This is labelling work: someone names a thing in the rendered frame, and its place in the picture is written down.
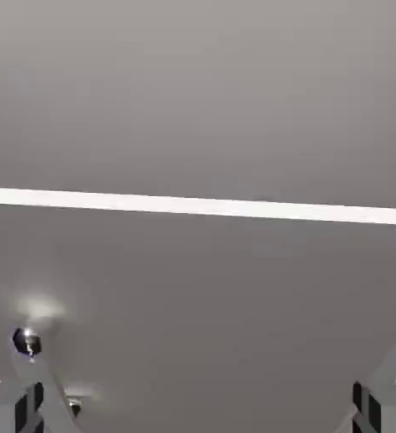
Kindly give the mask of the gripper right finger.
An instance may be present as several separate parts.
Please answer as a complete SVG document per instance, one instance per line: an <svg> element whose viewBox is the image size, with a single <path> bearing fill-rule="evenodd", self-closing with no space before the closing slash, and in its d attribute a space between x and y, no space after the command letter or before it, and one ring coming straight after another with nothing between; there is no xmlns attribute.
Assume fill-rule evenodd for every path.
<svg viewBox="0 0 396 433"><path fill-rule="evenodd" d="M356 381L352 403L352 433L396 433L396 381L375 388Z"/></svg>

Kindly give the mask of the grey cabinet door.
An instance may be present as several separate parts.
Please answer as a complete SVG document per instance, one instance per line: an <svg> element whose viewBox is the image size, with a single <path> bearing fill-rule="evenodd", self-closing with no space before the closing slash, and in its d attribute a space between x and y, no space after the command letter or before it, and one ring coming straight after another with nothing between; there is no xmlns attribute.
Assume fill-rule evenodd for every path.
<svg viewBox="0 0 396 433"><path fill-rule="evenodd" d="M396 227L0 206L17 326L83 433L333 433L396 342Z"/></svg>
<svg viewBox="0 0 396 433"><path fill-rule="evenodd" d="M0 0L0 187L396 208L396 0Z"/></svg>

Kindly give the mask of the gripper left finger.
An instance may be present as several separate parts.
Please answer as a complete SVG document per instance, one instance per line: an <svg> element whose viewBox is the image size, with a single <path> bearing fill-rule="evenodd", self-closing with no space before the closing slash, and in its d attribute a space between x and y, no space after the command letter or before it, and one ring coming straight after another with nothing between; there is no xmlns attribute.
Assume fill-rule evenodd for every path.
<svg viewBox="0 0 396 433"><path fill-rule="evenodd" d="M45 433L44 386L0 382L0 433Z"/></svg>

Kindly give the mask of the white cabinet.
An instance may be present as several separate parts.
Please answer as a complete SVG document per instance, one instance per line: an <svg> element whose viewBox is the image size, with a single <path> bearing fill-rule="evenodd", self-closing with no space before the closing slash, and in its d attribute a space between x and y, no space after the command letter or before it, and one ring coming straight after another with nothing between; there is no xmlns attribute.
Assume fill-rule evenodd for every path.
<svg viewBox="0 0 396 433"><path fill-rule="evenodd" d="M396 226L396 208L0 188L0 206Z"/></svg>

